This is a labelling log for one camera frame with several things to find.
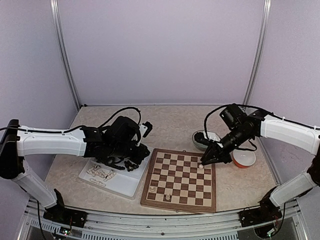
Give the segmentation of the white plastic divided tray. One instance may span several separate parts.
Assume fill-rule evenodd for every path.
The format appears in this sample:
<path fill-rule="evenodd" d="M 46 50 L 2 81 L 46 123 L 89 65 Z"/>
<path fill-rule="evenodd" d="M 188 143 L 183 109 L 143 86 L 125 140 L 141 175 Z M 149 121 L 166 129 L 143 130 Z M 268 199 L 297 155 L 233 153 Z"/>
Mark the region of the white plastic divided tray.
<path fill-rule="evenodd" d="M 146 157 L 139 165 L 139 168 L 131 172 L 126 170 L 117 170 L 104 164 L 97 163 L 97 161 L 92 158 L 86 163 L 78 177 L 85 183 L 96 188 L 133 200 L 137 195 L 137 191 L 142 182 L 143 176 L 148 169 L 150 158 L 150 156 Z M 102 169 L 113 170 L 116 172 L 115 177 L 106 182 L 106 187 L 98 186 L 89 181 L 91 176 L 88 175 L 86 171 L 93 165 L 98 165 Z"/>

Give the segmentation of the wooden chess board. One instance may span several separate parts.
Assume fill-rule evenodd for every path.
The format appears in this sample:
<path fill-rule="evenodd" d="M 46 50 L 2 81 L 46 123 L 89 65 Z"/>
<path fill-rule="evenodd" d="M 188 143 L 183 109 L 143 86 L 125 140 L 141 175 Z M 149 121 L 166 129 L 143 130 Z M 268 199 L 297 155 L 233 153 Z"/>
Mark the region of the wooden chess board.
<path fill-rule="evenodd" d="M 155 148 L 140 204 L 185 213 L 216 212 L 216 168 L 213 164 L 199 168 L 201 157 L 197 152 Z"/>

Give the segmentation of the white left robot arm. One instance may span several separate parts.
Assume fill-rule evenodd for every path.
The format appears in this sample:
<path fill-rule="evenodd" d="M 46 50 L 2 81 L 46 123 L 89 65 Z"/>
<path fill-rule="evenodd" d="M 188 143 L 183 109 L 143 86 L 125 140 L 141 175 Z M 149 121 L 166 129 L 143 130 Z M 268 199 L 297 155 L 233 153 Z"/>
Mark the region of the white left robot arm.
<path fill-rule="evenodd" d="M 148 121 L 136 123 L 124 116 L 108 126 L 80 125 L 67 130 L 31 128 L 12 119 L 0 141 L 0 176 L 34 197 L 44 207 L 45 219 L 82 227 L 87 213 L 66 208 L 61 193 L 44 183 L 25 156 L 73 155 L 95 158 L 103 164 L 113 159 L 128 159 L 139 166 L 150 155 L 141 141 L 152 129 Z"/>

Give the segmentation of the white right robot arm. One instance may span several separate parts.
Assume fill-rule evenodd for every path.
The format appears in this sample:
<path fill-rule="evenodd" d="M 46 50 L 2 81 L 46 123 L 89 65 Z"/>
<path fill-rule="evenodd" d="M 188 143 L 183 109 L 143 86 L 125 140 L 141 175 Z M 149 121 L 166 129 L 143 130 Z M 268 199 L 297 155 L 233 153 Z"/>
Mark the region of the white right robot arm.
<path fill-rule="evenodd" d="M 296 146 L 314 156 L 307 170 L 269 190 L 259 201 L 258 208 L 239 212 L 242 227 L 248 227 L 284 217 L 280 207 L 320 185 L 320 129 L 279 117 L 260 107 L 254 106 L 254 112 L 250 114 L 245 113 L 244 108 L 245 105 L 232 103 L 212 110 L 213 113 L 220 111 L 219 116 L 230 132 L 223 138 L 216 138 L 204 130 L 208 145 L 201 158 L 202 166 L 230 163 L 232 151 L 239 150 L 244 142 L 260 137 Z"/>

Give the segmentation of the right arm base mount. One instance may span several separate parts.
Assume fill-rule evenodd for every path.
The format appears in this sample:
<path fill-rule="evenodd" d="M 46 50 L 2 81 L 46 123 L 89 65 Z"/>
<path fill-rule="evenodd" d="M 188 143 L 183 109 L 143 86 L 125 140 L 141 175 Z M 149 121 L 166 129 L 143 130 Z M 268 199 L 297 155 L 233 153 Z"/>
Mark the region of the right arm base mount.
<path fill-rule="evenodd" d="M 245 209 L 238 213 L 242 227 L 259 225 L 275 221 L 283 217 L 279 207 L 260 206 L 258 208 Z"/>

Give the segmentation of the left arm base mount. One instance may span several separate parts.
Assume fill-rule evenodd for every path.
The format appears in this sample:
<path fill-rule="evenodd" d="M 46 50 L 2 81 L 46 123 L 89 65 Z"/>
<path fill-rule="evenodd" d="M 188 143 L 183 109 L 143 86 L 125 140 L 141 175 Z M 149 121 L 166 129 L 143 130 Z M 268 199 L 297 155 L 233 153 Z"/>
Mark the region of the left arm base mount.
<path fill-rule="evenodd" d="M 79 228 L 85 226 L 87 216 L 88 213 L 85 211 L 66 208 L 61 205 L 46 208 L 43 214 L 43 217 L 47 220 Z"/>

